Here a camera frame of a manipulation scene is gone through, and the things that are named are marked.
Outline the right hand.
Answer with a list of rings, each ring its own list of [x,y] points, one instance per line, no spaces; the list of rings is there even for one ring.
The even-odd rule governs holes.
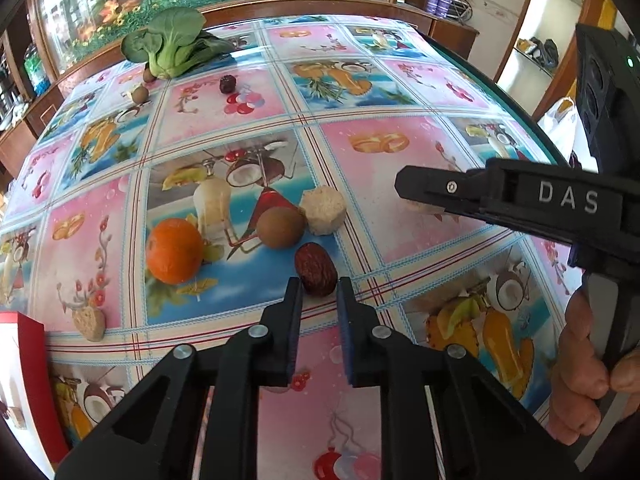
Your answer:
[[[629,396],[623,418],[639,411],[639,351],[628,353],[608,370],[589,339],[593,314],[581,289],[570,297],[552,370],[548,433],[565,445],[590,436],[602,415],[597,400],[615,391]]]

